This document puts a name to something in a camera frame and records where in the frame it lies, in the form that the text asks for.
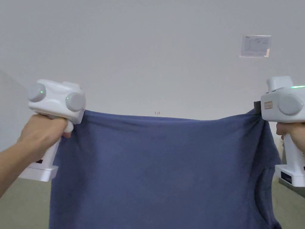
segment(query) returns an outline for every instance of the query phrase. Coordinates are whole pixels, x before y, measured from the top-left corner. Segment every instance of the gripper handle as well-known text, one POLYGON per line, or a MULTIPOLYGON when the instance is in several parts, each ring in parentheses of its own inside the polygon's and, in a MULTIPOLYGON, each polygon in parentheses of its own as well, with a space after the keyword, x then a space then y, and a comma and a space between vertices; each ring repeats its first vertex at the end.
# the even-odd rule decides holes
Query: gripper handle
MULTIPOLYGON (((68 125, 65 128, 64 132, 65 133, 70 133, 73 130, 73 124, 71 123, 71 121, 67 120, 68 125)), ((51 168, 53 165, 53 161, 58 149, 60 143, 60 139, 50 148, 47 149, 45 155, 43 156, 42 159, 40 159, 39 161, 32 163, 29 165, 30 168, 35 168, 35 169, 48 169, 51 168)))
POLYGON ((298 149, 290 134, 284 135, 287 169, 305 175, 305 153, 298 149))

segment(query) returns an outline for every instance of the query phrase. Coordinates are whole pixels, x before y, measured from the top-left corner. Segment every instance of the white handheld gripper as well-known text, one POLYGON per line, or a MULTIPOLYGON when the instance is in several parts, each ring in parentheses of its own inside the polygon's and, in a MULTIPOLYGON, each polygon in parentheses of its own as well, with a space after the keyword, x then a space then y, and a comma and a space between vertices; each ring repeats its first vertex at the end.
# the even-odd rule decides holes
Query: white handheld gripper
MULTIPOLYGON (((85 93, 78 84, 71 82, 55 82, 40 79, 28 90, 29 108, 38 114, 49 118, 63 117, 68 121, 64 130, 69 133, 74 124, 80 124, 85 107, 85 93)), ((20 178, 49 181, 56 176, 57 166, 53 161, 59 146, 58 140, 51 146, 44 157, 30 164, 20 175, 20 178)))
MULTIPOLYGON (((260 100, 262 118, 270 122, 305 122, 305 86, 294 86, 290 76, 267 80, 268 92, 260 100)), ((275 174, 295 187, 305 187, 305 154, 284 136, 286 165, 276 165, 275 174)))

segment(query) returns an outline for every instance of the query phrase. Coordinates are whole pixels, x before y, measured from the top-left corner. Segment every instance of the paper sign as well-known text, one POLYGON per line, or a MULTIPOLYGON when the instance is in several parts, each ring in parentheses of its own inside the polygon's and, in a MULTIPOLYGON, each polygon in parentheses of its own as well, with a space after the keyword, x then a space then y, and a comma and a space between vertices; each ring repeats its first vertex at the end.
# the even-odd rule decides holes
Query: paper sign
POLYGON ((240 57, 269 57, 271 36, 243 35, 240 57))

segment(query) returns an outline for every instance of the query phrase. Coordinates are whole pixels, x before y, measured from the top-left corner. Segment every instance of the blue t-shirt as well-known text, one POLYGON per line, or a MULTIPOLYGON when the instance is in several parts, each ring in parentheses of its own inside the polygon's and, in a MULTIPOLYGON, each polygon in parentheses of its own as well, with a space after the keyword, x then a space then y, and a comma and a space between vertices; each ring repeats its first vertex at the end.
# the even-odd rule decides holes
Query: blue t-shirt
POLYGON ((213 121, 86 111, 60 143, 50 229, 275 229, 280 164, 254 112, 213 121))

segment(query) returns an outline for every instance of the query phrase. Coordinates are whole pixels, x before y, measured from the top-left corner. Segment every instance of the hand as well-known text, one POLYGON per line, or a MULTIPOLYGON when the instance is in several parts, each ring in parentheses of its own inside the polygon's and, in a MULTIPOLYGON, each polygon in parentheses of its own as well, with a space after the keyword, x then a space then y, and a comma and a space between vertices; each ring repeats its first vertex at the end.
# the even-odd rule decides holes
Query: hand
POLYGON ((35 114, 24 126, 18 143, 29 145, 32 162, 40 160, 48 148, 54 145, 61 136, 71 137, 71 133, 64 133, 67 121, 64 118, 49 119, 45 115, 35 114))
POLYGON ((305 152, 305 125, 302 123, 278 123, 276 125, 276 134, 284 135, 289 133, 292 141, 302 151, 305 152))

